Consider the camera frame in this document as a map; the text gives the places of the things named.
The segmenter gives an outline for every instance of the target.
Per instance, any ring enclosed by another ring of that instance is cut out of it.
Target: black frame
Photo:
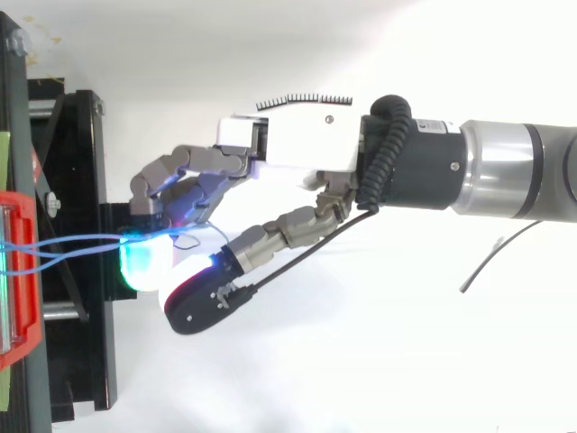
[[[66,95],[60,79],[27,81],[25,57],[5,43],[18,28],[0,12],[0,131],[11,133],[9,189],[37,197],[40,239],[129,225],[127,204],[105,202],[100,98],[90,90]],[[51,116],[31,119],[29,95],[55,99]],[[34,152],[40,173],[32,170]],[[62,202],[54,218],[45,205],[48,192]],[[56,245],[54,251],[66,248]],[[74,402],[93,401],[95,410],[108,410],[117,399],[112,301],[136,298],[122,282],[117,253],[63,262],[41,279],[44,303],[71,301],[78,318],[43,323],[45,338],[11,367],[2,433],[49,433],[51,422],[74,419]]]

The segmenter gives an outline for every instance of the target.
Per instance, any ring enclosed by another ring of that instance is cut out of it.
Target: black cable
[[[527,227],[522,228],[521,230],[519,230],[518,232],[516,232],[514,235],[512,235],[508,240],[506,240],[503,244],[499,245],[498,248],[495,248],[493,251],[490,252],[490,254],[485,258],[485,260],[483,260],[483,262],[479,265],[479,267],[475,270],[475,272],[473,272],[471,274],[471,276],[467,279],[467,281],[461,286],[461,288],[459,289],[461,291],[461,293],[466,292],[469,287],[471,287],[471,284],[473,281],[475,281],[475,278],[477,278],[477,276],[481,273],[481,271],[483,270],[483,268],[485,266],[487,266],[487,263],[489,263],[491,261],[491,259],[493,257],[495,257],[495,255],[497,255],[497,253],[499,251],[501,251],[503,248],[505,248],[507,245],[509,245],[511,242],[513,242],[515,239],[517,239],[519,236],[521,236],[522,234],[524,234],[529,228],[535,227],[537,224],[541,224],[543,221],[535,221],[534,223],[529,224]]]
[[[288,262],[284,266],[281,266],[280,268],[278,268],[275,272],[273,272],[268,277],[263,278],[262,280],[260,280],[259,282],[255,283],[255,284],[251,284],[249,286],[246,286],[246,289],[248,289],[252,292],[256,292],[258,289],[260,289],[265,284],[268,284],[269,282],[273,281],[275,278],[279,277],[280,275],[282,275],[283,273],[285,273],[286,271],[288,271],[292,267],[301,263],[303,260],[305,260],[311,254],[320,250],[323,246],[325,246],[326,244],[331,242],[333,239],[335,239],[338,235],[340,235],[345,230],[351,228],[352,226],[354,226],[357,223],[360,223],[361,221],[367,219],[368,217],[372,217],[373,215],[375,215],[373,212],[368,211],[368,212],[365,212],[364,214],[361,214],[358,217],[352,219],[348,223],[343,224],[342,226],[340,226],[339,228],[334,230],[330,235],[325,237],[325,239],[320,241],[318,244],[311,246],[309,249],[307,249],[301,255],[295,257],[294,259],[292,259],[290,262]]]
[[[369,168],[364,172],[356,201],[360,210],[379,212],[382,191],[389,181],[397,158],[407,141],[411,125],[411,108],[402,97],[388,95],[375,101],[371,115],[390,120],[390,127]]]
[[[194,239],[196,241],[196,243],[194,245],[191,245],[191,246],[178,246],[177,241],[178,241],[180,236],[187,237],[188,239]],[[199,247],[202,244],[202,242],[200,242],[196,236],[188,235],[188,234],[173,235],[173,236],[171,236],[171,238],[172,238],[172,246],[175,247],[177,250],[180,250],[180,251],[189,251],[189,250],[192,250],[193,248]]]

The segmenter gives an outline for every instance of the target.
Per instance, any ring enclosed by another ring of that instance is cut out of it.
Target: white background
[[[288,92],[351,95],[360,113],[397,93],[415,117],[577,124],[571,0],[0,9],[30,31],[30,77],[63,76],[106,101],[109,201],[177,144],[212,144],[219,117]],[[234,235],[313,199],[253,182],[214,222]],[[574,226],[533,229],[458,292],[523,224],[385,208],[198,336],[172,333],[153,295],[115,303],[119,400],[78,405],[56,431],[575,431]]]

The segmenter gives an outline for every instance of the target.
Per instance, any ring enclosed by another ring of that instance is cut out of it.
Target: coiled cable
[[[396,95],[377,99],[371,106],[371,115],[389,120],[390,127],[361,179],[356,202],[360,210],[368,210],[372,214],[377,214],[382,191],[407,141],[412,115],[408,102]]]

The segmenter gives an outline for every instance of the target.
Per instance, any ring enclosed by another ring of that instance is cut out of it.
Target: red clamp
[[[0,191],[0,233],[13,244],[36,242],[34,199]],[[24,252],[0,253],[0,270],[23,271],[38,266],[38,257]],[[27,356],[42,339],[38,273],[0,275],[0,370]]]

